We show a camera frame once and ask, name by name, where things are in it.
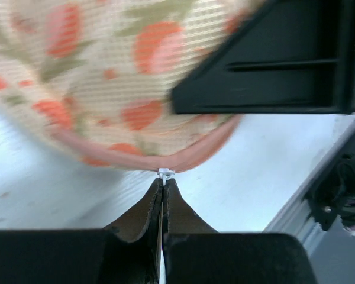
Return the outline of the white zipper pull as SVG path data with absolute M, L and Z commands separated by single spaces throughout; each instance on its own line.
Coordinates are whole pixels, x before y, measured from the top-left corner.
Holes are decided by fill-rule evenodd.
M 170 170 L 169 168 L 160 168 L 157 171 L 157 175 L 162 181 L 162 186 L 166 186 L 167 181 L 174 177 L 175 173 L 176 172 L 174 170 Z

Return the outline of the floral mesh laundry bag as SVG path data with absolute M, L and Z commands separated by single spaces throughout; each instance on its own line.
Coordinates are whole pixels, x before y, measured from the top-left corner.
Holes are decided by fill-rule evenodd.
M 91 166 L 189 170 L 241 117 L 176 115 L 170 91 L 261 1 L 0 1 L 0 109 Z

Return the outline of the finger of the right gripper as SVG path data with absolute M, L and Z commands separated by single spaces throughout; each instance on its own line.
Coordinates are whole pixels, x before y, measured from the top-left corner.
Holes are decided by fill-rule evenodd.
M 351 114 L 355 1 L 267 1 L 171 92 L 177 114 Z

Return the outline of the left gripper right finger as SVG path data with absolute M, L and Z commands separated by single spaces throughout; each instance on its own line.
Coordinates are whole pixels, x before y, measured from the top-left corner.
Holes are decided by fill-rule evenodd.
M 184 201 L 174 179 L 163 189 L 166 283 L 316 283 L 306 250 L 284 233 L 219 233 Z

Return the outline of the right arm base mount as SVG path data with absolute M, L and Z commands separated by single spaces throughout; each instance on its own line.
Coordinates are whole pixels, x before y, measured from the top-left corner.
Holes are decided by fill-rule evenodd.
M 328 231 L 339 217 L 355 235 L 355 131 L 316 175 L 305 195 L 314 221 Z

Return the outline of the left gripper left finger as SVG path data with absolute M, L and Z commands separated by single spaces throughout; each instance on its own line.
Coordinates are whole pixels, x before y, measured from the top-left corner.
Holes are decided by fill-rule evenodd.
M 0 283 L 159 283 L 162 197 L 155 179 L 104 228 L 0 230 Z

